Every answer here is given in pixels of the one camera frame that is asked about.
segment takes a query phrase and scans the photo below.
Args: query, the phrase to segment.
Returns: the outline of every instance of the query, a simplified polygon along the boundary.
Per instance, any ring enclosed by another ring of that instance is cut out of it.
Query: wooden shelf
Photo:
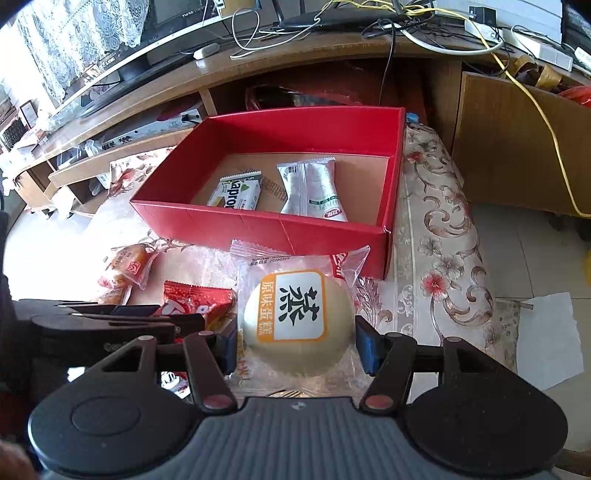
[[[78,203],[78,205],[72,209],[72,212],[77,213],[78,215],[82,215],[84,217],[92,218],[94,217],[99,207],[105,202],[108,194],[108,190],[103,190],[98,195],[93,196],[88,202],[82,205]]]
[[[50,183],[49,186],[43,191],[43,195],[47,197],[47,200],[51,200],[58,190],[59,187],[56,187],[55,184]]]
[[[465,50],[475,48],[473,43],[456,37],[443,38],[441,42],[448,48]],[[234,80],[303,64],[385,57],[390,52],[390,46],[390,39],[387,35],[364,40],[359,33],[312,33],[300,41],[289,42],[238,60],[229,58],[230,53],[236,50],[235,46],[222,48],[220,52],[211,57],[199,62],[189,62],[162,75],[87,118],[72,120],[56,131],[45,144],[35,149],[34,162],[49,160],[68,150],[70,146],[80,144],[136,113],[175,98]],[[512,59],[522,55],[520,50],[514,50],[515,53],[511,54]],[[434,54],[415,45],[407,38],[397,39],[395,55],[443,58],[439,54]],[[507,57],[506,53],[501,50],[497,52],[497,55],[502,59]],[[471,57],[471,59],[493,62],[490,55]],[[574,85],[589,85],[590,83],[578,72],[569,73],[557,67],[555,69],[563,75],[565,81],[569,80]]]
[[[191,133],[193,127],[175,130],[153,137],[142,138],[135,142],[129,142],[117,148],[111,148],[94,157],[85,158],[63,170],[57,170],[48,176],[49,180],[57,187],[70,185],[77,181],[88,180],[97,175],[109,171],[109,165],[113,160],[137,155],[138,153],[156,150],[157,148],[175,147]]]

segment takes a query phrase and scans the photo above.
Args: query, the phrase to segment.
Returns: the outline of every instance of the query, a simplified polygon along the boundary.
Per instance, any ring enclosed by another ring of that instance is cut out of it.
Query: lace curtain
[[[23,37],[45,89],[60,103],[72,80],[121,44],[139,44],[148,0],[33,0],[13,28]]]

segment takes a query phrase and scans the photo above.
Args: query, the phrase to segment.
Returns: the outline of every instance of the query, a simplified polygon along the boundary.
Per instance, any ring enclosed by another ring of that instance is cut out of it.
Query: yellow cable
[[[419,5],[411,5],[411,7],[420,7],[420,6]],[[412,16],[412,17],[423,15],[423,14],[428,13],[428,12],[442,12],[442,13],[445,13],[445,14],[448,14],[448,15],[452,15],[454,17],[461,18],[462,20],[465,20],[467,22],[470,22],[472,24],[472,26],[476,29],[476,32],[478,32],[478,36],[480,37],[480,40],[483,43],[483,45],[486,48],[490,48],[488,42],[482,36],[482,34],[480,33],[480,30],[478,30],[478,28],[476,27],[476,25],[474,24],[474,22],[472,20],[470,20],[469,18],[465,17],[462,14],[459,14],[459,13],[454,12],[452,10],[446,10],[444,8],[420,8],[420,9],[414,9],[414,8],[412,8],[411,9],[410,7],[405,7],[405,9],[407,11],[408,10],[412,10],[412,11],[409,11],[408,12],[408,14],[410,16]],[[496,62],[499,64],[499,66],[502,69],[504,69],[505,68],[505,64],[496,55],[496,53],[492,53],[491,55],[496,60]],[[581,216],[583,218],[591,218],[591,214],[581,212],[581,210],[579,209],[579,207],[577,205],[577,202],[574,199],[573,190],[570,187],[569,177],[568,177],[568,175],[566,173],[566,169],[564,168],[564,163],[563,163],[563,160],[562,160],[562,155],[560,154],[560,146],[558,144],[558,138],[556,137],[556,133],[554,132],[554,129],[552,128],[552,125],[550,124],[550,120],[548,120],[548,117],[546,116],[546,114],[542,110],[542,107],[537,102],[537,100],[533,97],[533,95],[530,93],[530,91],[527,88],[525,88],[520,82],[518,82],[513,77],[513,75],[511,75],[509,72],[505,72],[505,74],[507,75],[508,79],[510,81],[512,81],[532,101],[532,103],[535,105],[535,107],[537,108],[538,112],[540,113],[540,116],[542,117],[542,120],[544,120],[544,123],[548,127],[548,130],[550,130],[550,134],[552,135],[552,140],[554,141],[554,148],[556,149],[556,156],[558,158],[558,163],[560,165],[560,171],[562,172],[562,176],[564,178],[564,184],[566,185],[566,189],[569,192],[570,202],[573,204],[574,211],[577,213],[577,215],[579,215],[579,216]]]
[[[339,0],[332,0],[332,2],[330,2],[330,3],[332,4],[337,1],[339,1]],[[379,3],[382,3],[384,5],[365,5],[368,2],[375,2],[375,1],[378,1],[378,0],[365,0],[364,2],[362,2],[360,4],[355,2],[354,0],[340,0],[339,3],[354,5],[357,8],[371,8],[374,10],[389,10],[389,11],[395,12],[395,10],[393,8],[389,7],[389,2],[385,2],[383,0],[379,0]]]
[[[364,2],[361,2],[361,5],[363,5],[363,7],[372,8],[371,5],[366,5],[370,2],[382,4],[382,8],[386,8],[386,9],[396,13],[396,10],[394,9],[392,2],[387,2],[385,0],[365,0]]]

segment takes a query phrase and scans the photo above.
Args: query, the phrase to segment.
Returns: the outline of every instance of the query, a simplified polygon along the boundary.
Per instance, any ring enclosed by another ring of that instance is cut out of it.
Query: white snack package
[[[254,210],[261,195],[260,171],[222,177],[207,205],[210,207]]]
[[[335,187],[335,158],[316,158],[277,165],[287,201],[281,213],[346,222]]]
[[[361,399],[372,378],[363,371],[355,348],[351,295],[368,254],[369,247],[363,247],[340,255],[295,257],[232,241],[230,255],[238,269],[238,352],[236,371],[227,381],[236,398],[287,390],[298,391],[298,396]],[[280,285],[288,277],[308,273],[316,281],[322,277],[322,286],[313,282],[304,286],[301,279],[298,285]],[[272,333],[266,320],[269,277],[274,277]],[[249,305],[253,302],[258,308]],[[343,312],[335,312],[341,307]]]

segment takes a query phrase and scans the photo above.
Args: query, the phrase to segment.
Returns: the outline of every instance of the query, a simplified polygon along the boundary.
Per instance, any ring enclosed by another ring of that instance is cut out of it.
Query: black circular disc
[[[65,385],[47,397],[31,414],[29,437],[54,472],[123,477],[180,451],[194,425],[191,405],[174,393],[110,374],[95,384]]]
[[[410,437],[434,460],[476,476],[549,468],[566,441],[560,407],[523,380],[462,375],[434,388],[404,414]]]

